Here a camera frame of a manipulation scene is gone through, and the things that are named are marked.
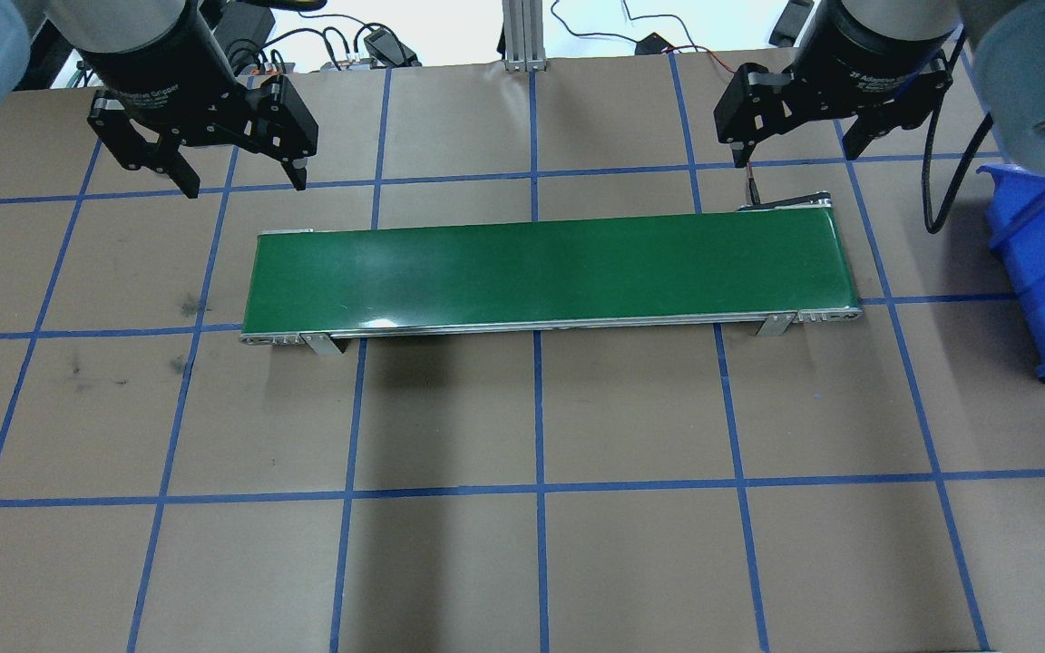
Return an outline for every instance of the cable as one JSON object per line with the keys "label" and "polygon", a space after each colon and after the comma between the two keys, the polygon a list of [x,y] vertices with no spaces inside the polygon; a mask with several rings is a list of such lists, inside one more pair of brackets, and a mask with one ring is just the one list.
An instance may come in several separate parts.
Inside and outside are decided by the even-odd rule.
{"label": "cable", "polygon": [[351,51],[351,50],[349,50],[349,40],[348,40],[348,38],[345,38],[345,33],[343,31],[341,31],[340,29],[336,29],[335,26],[331,26],[331,25],[327,26],[326,28],[324,28],[322,30],[320,30],[320,34],[322,34],[322,37],[324,37],[324,38],[328,38],[328,32],[330,32],[330,31],[335,31],[336,34],[338,34],[338,37],[341,37],[341,45],[344,46],[344,48],[345,48],[345,55],[346,55],[346,57],[348,57],[349,51]]}
{"label": "cable", "polygon": [[675,46],[675,48],[668,48],[667,50],[664,50],[664,53],[667,54],[668,52],[677,52],[679,50],[686,50],[689,48],[702,50],[704,52],[712,54],[712,57],[715,59],[715,61],[717,61],[718,64],[720,64],[720,67],[722,67],[722,69],[725,69],[726,71],[733,74],[737,74],[737,69],[734,69],[734,67],[728,66],[728,64],[726,64],[721,57],[719,57],[717,53],[713,52],[713,50],[704,48],[703,45],[677,45]]}
{"label": "cable", "polygon": [[760,190],[756,187],[756,174],[752,174],[752,162],[745,162],[744,172],[747,174],[747,199],[752,206],[760,206]]}
{"label": "cable", "polygon": [[692,38],[692,32],[689,32],[688,24],[684,23],[684,19],[677,17],[676,14],[644,14],[642,17],[633,17],[631,16],[630,8],[627,7],[627,0],[621,0],[621,4],[623,4],[623,14],[625,14],[625,16],[627,16],[627,20],[631,22],[643,20],[644,18],[675,18],[676,22],[679,23],[679,26],[684,28],[684,37],[688,38],[688,45],[696,46],[696,40]]}
{"label": "cable", "polygon": [[[958,57],[961,57],[963,46],[966,46],[966,29],[958,33],[958,41],[954,43],[954,49],[950,53],[950,57],[946,60],[947,73],[953,73],[954,67],[958,65]],[[933,111],[930,113],[930,125],[925,130],[925,151],[922,154],[922,216],[925,219],[925,230],[930,234],[937,234],[938,231],[942,231],[942,227],[946,226],[946,219],[950,217],[950,209],[954,199],[958,196],[958,189],[961,187],[962,179],[966,178],[966,171],[970,169],[971,161],[974,160],[974,155],[978,154],[982,141],[986,139],[986,134],[990,134],[991,127],[994,127],[993,117],[991,114],[986,114],[978,129],[974,130],[974,137],[971,137],[970,143],[966,145],[966,153],[962,153],[961,160],[958,161],[958,168],[954,170],[954,176],[950,179],[950,187],[946,189],[946,197],[942,200],[942,207],[934,217],[933,199],[930,193],[930,166],[933,162],[933,138],[937,135],[938,120],[942,117],[942,102],[945,98],[944,94],[939,95],[937,104],[934,104]]]}
{"label": "cable", "polygon": [[310,26],[299,26],[299,28],[287,30],[285,33],[279,34],[279,37],[277,38],[273,38],[270,41],[265,41],[264,45],[261,45],[261,49],[269,48],[270,45],[276,45],[277,42],[285,40],[285,38],[293,37],[293,34],[295,33],[302,33],[306,31],[310,33],[316,33],[317,37],[320,37],[320,41],[322,41],[323,45],[325,46],[325,51],[328,52],[328,59],[330,59],[330,61],[333,62],[333,66],[335,67],[336,70],[341,70],[341,64],[336,63],[336,55],[333,53],[333,45],[332,43],[328,42],[328,37],[325,37],[325,33],[322,31],[317,31],[316,29],[310,28]]}
{"label": "cable", "polygon": [[555,17],[555,20],[559,21],[560,24],[563,24],[563,29],[567,30],[567,33],[572,34],[572,37],[578,37],[578,38],[614,37],[614,38],[622,38],[623,41],[638,43],[638,41],[635,41],[631,37],[624,37],[622,33],[614,33],[612,31],[575,31],[574,29],[572,29],[572,26],[567,25],[567,21],[563,20],[563,17],[560,17],[559,14],[555,13],[555,7],[559,5],[560,1],[562,0],[555,0],[555,3],[551,5],[551,16]]}
{"label": "cable", "polygon": [[280,50],[274,48],[269,52],[269,61],[277,67],[279,74],[285,74],[289,70],[289,67],[285,65],[285,57],[282,57]]}
{"label": "cable", "polygon": [[[237,43],[245,43],[246,45],[240,45],[237,48],[233,48],[233,45],[236,45]],[[240,54],[241,52],[249,52],[250,54],[252,54],[252,63],[257,64],[257,69],[264,70],[265,68],[264,48],[261,48],[260,45],[257,45],[256,41],[253,41],[250,38],[236,38],[236,40],[233,40],[231,43],[229,43],[228,46],[229,46],[228,61],[230,64],[236,62],[237,54]],[[240,74],[240,72],[245,70],[245,67],[247,65],[248,62],[236,67],[236,69],[232,70],[232,74],[235,75]]]}
{"label": "cable", "polygon": [[302,18],[349,18],[349,20],[355,22],[356,24],[366,24],[366,21],[361,20],[361,18],[348,16],[348,14],[314,14],[314,16],[307,16],[304,11],[299,14]]}
{"label": "cable", "polygon": [[946,189],[946,197],[942,200],[942,207],[936,218],[931,218],[933,207],[930,204],[929,166],[925,165],[925,161],[922,162],[922,183],[924,184],[922,186],[922,203],[924,203],[922,208],[925,211],[925,230],[929,231],[930,234],[937,234],[938,231],[942,231],[942,227],[946,226],[946,219],[950,217],[950,209],[953,207],[954,199],[958,197],[958,189],[961,187],[962,179],[966,179],[966,171],[970,169],[971,162],[974,162],[978,148],[982,146],[982,141],[986,139],[986,134],[991,133],[992,127],[994,127],[994,117],[986,114],[978,129],[974,130],[974,137],[966,145],[966,153],[962,153],[961,160],[958,160],[958,169],[954,170],[954,176],[950,179],[950,187]]}

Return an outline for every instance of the floor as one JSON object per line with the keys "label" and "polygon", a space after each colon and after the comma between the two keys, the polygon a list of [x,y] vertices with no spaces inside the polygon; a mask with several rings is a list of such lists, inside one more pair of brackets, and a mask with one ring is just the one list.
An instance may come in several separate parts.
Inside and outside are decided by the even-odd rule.
{"label": "floor", "polygon": [[[926,235],[921,133],[758,149],[766,202],[833,193],[862,321],[237,344],[264,229],[734,210],[727,79],[301,75],[310,188],[216,147],[190,201],[100,151],[90,93],[11,95],[0,652],[1045,650],[1045,384],[992,183]],[[980,111],[963,65],[936,193]]]}

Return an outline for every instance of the stain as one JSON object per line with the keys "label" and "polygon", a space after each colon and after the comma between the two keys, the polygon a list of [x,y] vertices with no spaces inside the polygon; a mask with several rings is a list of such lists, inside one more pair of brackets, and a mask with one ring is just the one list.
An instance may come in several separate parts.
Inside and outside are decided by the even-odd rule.
{"label": "stain", "polygon": [[195,318],[196,313],[201,310],[208,312],[212,309],[201,305],[200,298],[191,293],[188,293],[188,297],[183,302],[180,302],[180,314],[185,316],[185,318]]}

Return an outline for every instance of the black cylinder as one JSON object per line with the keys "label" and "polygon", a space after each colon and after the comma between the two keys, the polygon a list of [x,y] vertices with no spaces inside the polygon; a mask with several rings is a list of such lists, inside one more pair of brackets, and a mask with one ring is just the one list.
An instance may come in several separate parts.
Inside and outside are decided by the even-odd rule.
{"label": "black cylinder", "polygon": [[929,41],[883,37],[860,24],[841,0],[823,0],[808,34],[791,72],[834,109],[874,107],[892,98],[949,37]]}
{"label": "black cylinder", "polygon": [[196,0],[188,0],[176,24],[147,45],[125,52],[79,53],[145,127],[198,120],[220,94],[236,87]]}

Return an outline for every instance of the power adapter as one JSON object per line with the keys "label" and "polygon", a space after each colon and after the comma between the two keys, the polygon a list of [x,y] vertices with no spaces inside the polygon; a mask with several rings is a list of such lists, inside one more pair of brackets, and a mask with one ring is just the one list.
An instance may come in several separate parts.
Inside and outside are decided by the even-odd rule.
{"label": "power adapter", "polygon": [[422,65],[422,62],[418,61],[418,53],[394,38],[389,29],[377,28],[370,31],[365,37],[365,43],[370,57],[377,59],[385,66],[401,69],[401,67]]}

